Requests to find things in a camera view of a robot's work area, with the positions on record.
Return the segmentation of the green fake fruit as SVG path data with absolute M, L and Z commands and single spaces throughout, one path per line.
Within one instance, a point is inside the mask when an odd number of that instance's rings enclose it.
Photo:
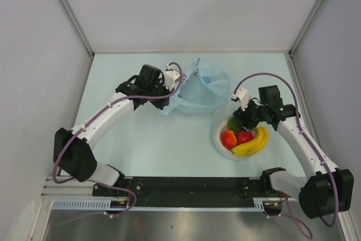
M 237 122 L 234 117 L 230 117 L 227 120 L 227 129 L 233 131 L 234 133 L 238 133 L 239 131 L 243 130 L 242 126 Z

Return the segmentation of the red fake apple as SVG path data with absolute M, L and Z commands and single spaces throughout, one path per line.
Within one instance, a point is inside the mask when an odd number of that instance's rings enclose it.
M 246 131 L 239 131 L 236 134 L 236 138 L 237 138 L 237 144 L 241 145 L 247 142 L 250 142 L 254 139 L 254 136 L 252 134 L 252 132 L 246 132 Z

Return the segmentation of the yellow fake banana bunch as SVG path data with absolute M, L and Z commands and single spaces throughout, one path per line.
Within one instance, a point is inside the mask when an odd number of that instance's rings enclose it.
M 258 126 L 254 129 L 256 137 L 247 143 L 240 144 L 232 149 L 236 156 L 252 156 L 260 152 L 267 144 L 269 134 L 266 128 Z

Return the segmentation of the orange fake tomato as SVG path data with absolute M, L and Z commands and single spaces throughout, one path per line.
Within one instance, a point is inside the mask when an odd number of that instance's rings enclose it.
M 231 130 L 226 130 L 224 131 L 221 136 L 220 136 L 220 139 L 221 139 L 221 143 L 222 145 L 227 148 L 227 149 L 232 149 L 234 148 L 235 146 L 237 146 L 237 138 L 236 138 L 236 135 L 233 131 Z

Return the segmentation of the light blue plastic bag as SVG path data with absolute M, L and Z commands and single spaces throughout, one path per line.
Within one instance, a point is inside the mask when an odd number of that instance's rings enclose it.
M 227 72 L 198 58 L 183 74 L 180 89 L 169 98 L 169 105 L 158 112 L 163 116 L 175 109 L 189 115 L 211 113 L 227 103 L 230 92 Z

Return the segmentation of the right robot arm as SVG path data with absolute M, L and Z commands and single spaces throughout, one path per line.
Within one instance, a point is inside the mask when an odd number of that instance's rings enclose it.
M 261 192 L 274 196 L 281 191 L 297 199 L 308 218 L 337 215 L 350 209 L 354 176 L 348 169 L 341 170 L 318 146 L 302 124 L 298 110 L 284 104 L 276 85 L 260 87 L 259 104 L 245 88 L 238 88 L 231 99 L 240 107 L 233 112 L 236 121 L 245 129 L 254 129 L 265 122 L 287 142 L 305 173 L 302 179 L 285 169 L 270 169 L 260 182 Z

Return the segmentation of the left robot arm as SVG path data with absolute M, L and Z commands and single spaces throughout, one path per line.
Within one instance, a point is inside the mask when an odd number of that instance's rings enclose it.
M 57 171 L 69 174 L 78 182 L 92 181 L 105 187 L 114 196 L 124 191 L 125 183 L 116 168 L 98 162 L 93 149 L 118 120 L 134 112 L 139 106 L 151 103 L 163 110 L 176 94 L 183 77 L 178 63 L 167 64 L 166 70 L 145 64 L 137 75 L 120 83 L 106 104 L 86 121 L 67 130 L 60 128 L 54 136 L 52 178 L 56 184 Z

